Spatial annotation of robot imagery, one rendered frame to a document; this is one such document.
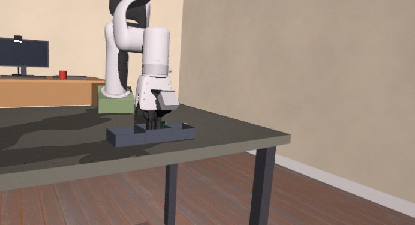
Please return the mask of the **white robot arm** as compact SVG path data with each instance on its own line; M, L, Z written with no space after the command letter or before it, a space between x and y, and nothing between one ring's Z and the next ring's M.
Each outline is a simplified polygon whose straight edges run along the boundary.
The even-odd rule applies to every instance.
M106 23L105 89L110 98L130 95L127 88L129 54L142 53L142 74L168 75L170 33L166 28L149 27L150 0L109 0L113 22ZM127 14L127 17L126 17ZM127 22L134 20L137 23ZM157 65L154 65L157 64ZM161 110L176 110L179 102L175 91L151 89L158 97Z

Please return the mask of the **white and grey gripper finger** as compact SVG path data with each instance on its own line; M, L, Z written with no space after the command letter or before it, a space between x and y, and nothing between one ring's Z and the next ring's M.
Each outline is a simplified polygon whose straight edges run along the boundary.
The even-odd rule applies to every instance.
M162 119L162 117L167 114L170 113L172 110L155 110L155 114L154 114L154 130L155 129L160 129L160 120Z
M152 117L152 110L142 111L140 109L140 105L139 105L139 101L138 101L135 113L139 114L139 115L143 115L145 117L145 119L147 119L147 124L146 124L146 129L147 130L154 130L154 121L153 121L153 117Z

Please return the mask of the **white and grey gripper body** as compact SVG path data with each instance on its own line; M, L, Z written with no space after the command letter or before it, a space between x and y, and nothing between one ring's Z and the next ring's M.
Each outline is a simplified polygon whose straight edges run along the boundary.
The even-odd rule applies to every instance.
M151 89L171 91L170 77L168 75L153 74L139 75L136 86L135 107L137 106L137 101L139 101L141 110L161 110L157 94L151 92Z

